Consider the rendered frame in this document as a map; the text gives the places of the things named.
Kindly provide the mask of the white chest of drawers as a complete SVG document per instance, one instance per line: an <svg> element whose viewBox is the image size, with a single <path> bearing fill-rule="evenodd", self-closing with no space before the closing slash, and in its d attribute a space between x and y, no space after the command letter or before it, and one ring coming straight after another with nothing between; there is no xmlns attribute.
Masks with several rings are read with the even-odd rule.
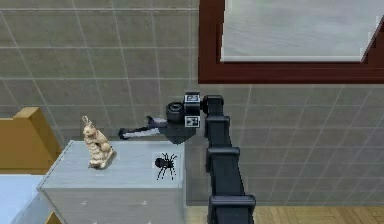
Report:
<svg viewBox="0 0 384 224"><path fill-rule="evenodd" d="M70 141L37 187L62 224L185 224L185 146L168 141L113 141L116 155L89 168L82 141ZM176 176L155 160L175 154Z"/></svg>

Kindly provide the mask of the black bumpy spider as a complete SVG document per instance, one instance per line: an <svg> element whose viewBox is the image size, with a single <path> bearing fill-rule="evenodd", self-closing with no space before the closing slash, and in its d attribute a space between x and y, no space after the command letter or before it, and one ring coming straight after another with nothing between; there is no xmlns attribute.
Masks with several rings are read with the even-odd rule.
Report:
<svg viewBox="0 0 384 224"><path fill-rule="evenodd" d="M174 162L176 158L177 156L175 154L169 156L167 153L164 153L161 157L158 157L155 160L155 166L160 169L157 174L157 179L163 179L166 171L169 171L171 179L174 179L174 177L176 176L176 170L174 167Z"/></svg>

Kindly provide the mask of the dark red framed window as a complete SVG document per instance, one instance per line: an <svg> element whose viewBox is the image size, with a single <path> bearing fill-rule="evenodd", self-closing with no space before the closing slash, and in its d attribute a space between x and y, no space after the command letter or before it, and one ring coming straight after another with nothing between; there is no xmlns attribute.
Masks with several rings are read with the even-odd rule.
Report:
<svg viewBox="0 0 384 224"><path fill-rule="evenodd" d="M384 84L384 0L200 0L201 84Z"/></svg>

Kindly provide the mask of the beige rabbit statue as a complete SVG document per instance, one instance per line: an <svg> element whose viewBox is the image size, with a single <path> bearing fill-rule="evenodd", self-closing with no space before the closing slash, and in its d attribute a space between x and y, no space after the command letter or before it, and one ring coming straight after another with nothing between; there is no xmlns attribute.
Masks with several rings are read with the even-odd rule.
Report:
<svg viewBox="0 0 384 224"><path fill-rule="evenodd" d="M116 151L108 142L105 135L93 125L87 116L83 116L82 121L85 124L83 128L84 142L90 153L88 167L105 169L114 159Z"/></svg>

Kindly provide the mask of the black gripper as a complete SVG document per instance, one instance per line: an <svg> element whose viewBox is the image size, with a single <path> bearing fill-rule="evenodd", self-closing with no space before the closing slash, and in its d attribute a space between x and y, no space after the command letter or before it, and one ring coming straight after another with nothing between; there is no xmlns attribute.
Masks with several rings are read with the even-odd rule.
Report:
<svg viewBox="0 0 384 224"><path fill-rule="evenodd" d="M166 119L147 116L147 127L138 129L120 128L118 136L122 140L128 140L161 133L171 143L181 144L196 134L195 128L185 126L185 111L181 102L171 102L166 106Z"/></svg>

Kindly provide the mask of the brown wooden bed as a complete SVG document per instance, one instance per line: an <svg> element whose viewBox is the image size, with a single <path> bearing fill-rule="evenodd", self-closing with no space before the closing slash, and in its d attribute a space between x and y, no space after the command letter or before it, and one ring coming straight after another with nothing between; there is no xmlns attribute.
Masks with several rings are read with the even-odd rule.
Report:
<svg viewBox="0 0 384 224"><path fill-rule="evenodd" d="M0 118L0 224L12 224L32 201L21 224L59 224L38 195L36 184L53 165L61 147L39 107L24 107Z"/></svg>

